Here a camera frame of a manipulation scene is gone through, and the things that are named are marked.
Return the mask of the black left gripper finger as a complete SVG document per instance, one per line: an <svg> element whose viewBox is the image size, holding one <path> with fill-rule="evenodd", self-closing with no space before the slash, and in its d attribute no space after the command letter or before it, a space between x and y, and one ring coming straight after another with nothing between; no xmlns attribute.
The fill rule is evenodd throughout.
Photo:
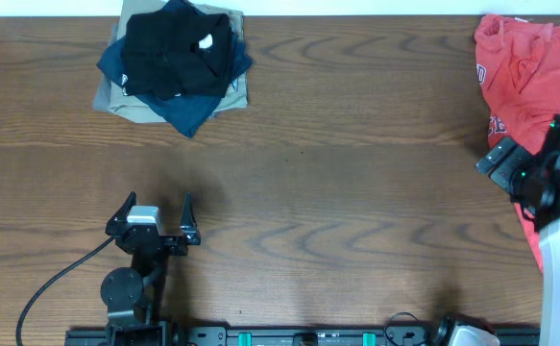
<svg viewBox="0 0 560 346"><path fill-rule="evenodd" d="M128 224L127 217L136 204L136 193L131 191L122 206L115 212L115 214L109 219L106 225L107 234L121 234L123 229Z"/></svg>
<svg viewBox="0 0 560 346"><path fill-rule="evenodd" d="M201 234L193 212L191 194L189 192L184 196L180 229L188 245L201 244Z"/></svg>

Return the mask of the black t-shirt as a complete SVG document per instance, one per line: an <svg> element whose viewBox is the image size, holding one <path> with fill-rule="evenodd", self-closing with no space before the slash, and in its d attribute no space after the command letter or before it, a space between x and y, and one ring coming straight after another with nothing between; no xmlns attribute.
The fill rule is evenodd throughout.
<svg viewBox="0 0 560 346"><path fill-rule="evenodd" d="M232 30L224 13L192 7L131 16L121 53L129 95L222 98L231 82Z"/></svg>

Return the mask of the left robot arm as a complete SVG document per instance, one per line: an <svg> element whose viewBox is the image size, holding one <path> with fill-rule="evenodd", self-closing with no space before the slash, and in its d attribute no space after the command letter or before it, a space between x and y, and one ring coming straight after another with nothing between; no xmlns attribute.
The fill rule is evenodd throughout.
<svg viewBox="0 0 560 346"><path fill-rule="evenodd" d="M184 196L180 230L180 235L167 235L160 209L139 206L134 192L107 222L106 234L132 257L130 266L111 271L101 284L112 327L130 331L150 326L157 316L168 259L185 256L190 245L201 244L189 193Z"/></svg>

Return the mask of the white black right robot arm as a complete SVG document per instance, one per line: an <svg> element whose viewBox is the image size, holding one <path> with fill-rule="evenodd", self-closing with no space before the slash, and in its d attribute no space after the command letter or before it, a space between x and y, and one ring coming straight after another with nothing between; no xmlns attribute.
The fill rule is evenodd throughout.
<svg viewBox="0 0 560 346"><path fill-rule="evenodd" d="M445 317L434 345L560 345L560 152L532 155L512 138L499 141L477 164L508 193L539 234L543 269L540 327L495 329L465 315Z"/></svg>

